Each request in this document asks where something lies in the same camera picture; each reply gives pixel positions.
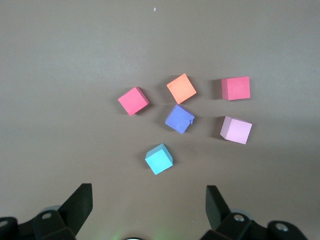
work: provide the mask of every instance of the coral cube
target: coral cube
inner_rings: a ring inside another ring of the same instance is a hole
[[[178,104],[181,104],[183,101],[197,93],[185,73],[168,83],[166,86]]]
[[[145,161],[155,175],[170,168],[174,164],[170,152],[163,143],[148,151],[145,156]]]
[[[225,116],[220,135],[229,141],[246,144],[252,123]]]
[[[165,124],[180,134],[184,134],[189,125],[193,123],[194,119],[195,116],[191,112],[176,104],[166,118]]]
[[[149,100],[137,86],[121,96],[118,101],[130,116],[136,114],[149,104]]]
[[[249,76],[224,78],[222,83],[222,98],[225,100],[238,100],[250,98]]]

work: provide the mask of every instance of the orange cube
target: orange cube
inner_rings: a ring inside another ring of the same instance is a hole
[[[197,93],[185,73],[168,83],[166,86],[178,104]]]

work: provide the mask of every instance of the light blue cube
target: light blue cube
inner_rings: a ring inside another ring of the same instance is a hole
[[[174,160],[163,143],[148,151],[145,161],[155,175],[174,165]]]

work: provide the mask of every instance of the purple cube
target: purple cube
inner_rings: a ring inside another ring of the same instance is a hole
[[[246,144],[252,123],[225,116],[220,135],[229,141]]]
[[[179,104],[176,104],[169,116],[165,120],[165,124],[173,128],[180,134],[184,134],[190,124],[193,123],[195,116],[184,109]]]

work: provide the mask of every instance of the metal fastener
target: metal fastener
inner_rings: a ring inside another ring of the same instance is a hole
[[[4,226],[7,225],[7,224],[8,224],[8,221],[7,221],[7,220],[1,221],[1,222],[0,222],[0,228],[4,227]]]
[[[245,221],[245,218],[240,215],[240,214],[236,214],[233,216],[234,220],[236,220],[237,222],[244,222]]]
[[[51,216],[52,216],[52,214],[50,212],[48,212],[48,213],[42,215],[42,219],[43,220],[49,219],[49,218],[51,218]]]
[[[282,232],[288,232],[289,231],[289,228],[286,226],[286,225],[284,225],[283,223],[277,223],[276,225],[275,225],[275,227],[279,230],[279,231],[282,231]]]

